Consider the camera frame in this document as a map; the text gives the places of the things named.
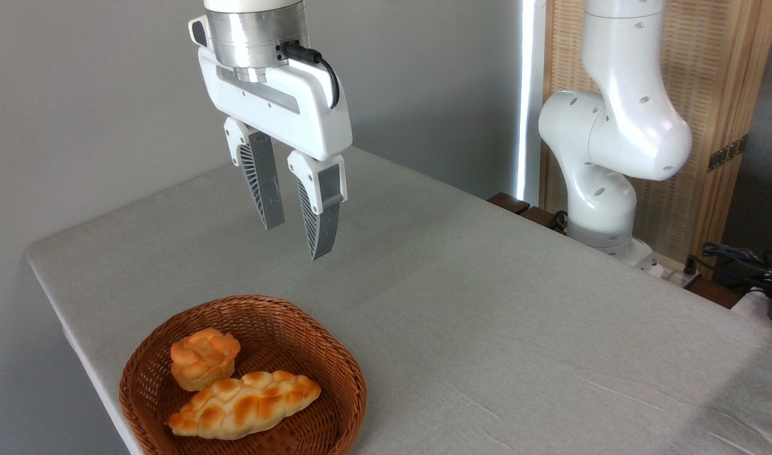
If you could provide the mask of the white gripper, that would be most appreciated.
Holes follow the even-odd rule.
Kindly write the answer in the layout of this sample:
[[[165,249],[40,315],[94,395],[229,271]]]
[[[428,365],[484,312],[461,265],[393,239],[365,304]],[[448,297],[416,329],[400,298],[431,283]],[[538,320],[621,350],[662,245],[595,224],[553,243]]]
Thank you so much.
[[[298,185],[309,255],[315,261],[328,254],[347,200],[345,162],[337,154],[353,138],[344,93],[334,92],[328,70],[283,54],[287,43],[309,44],[306,18],[201,16],[189,28],[210,100],[228,115],[232,163],[244,174],[263,227],[285,222],[275,138],[295,149],[287,163]]]

